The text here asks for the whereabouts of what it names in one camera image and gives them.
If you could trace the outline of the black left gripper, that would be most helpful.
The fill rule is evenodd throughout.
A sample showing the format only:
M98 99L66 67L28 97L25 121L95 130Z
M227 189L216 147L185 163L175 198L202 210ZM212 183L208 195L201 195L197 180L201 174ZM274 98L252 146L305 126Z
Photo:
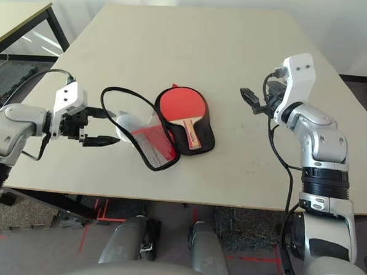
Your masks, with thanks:
M84 127L88 125L88 116L91 118L106 118L102 108L88 106L86 112L78 112L73 115L64 114L60 123L60 135L68 139L74 139L82 143L83 147L104 147L119 142L119 139L111 136L89 137L85 134Z

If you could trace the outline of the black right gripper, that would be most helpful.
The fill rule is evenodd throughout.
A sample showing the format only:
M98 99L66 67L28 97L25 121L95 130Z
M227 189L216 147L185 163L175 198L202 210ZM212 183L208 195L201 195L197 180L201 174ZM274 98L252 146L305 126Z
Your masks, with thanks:
M266 84L266 106L260 106L259 98L248 88L241 88L240 94L243 100L253 106L253 114L266 114L274 116L275 110L282 103L283 96L286 92L286 85L281 82L267 82Z

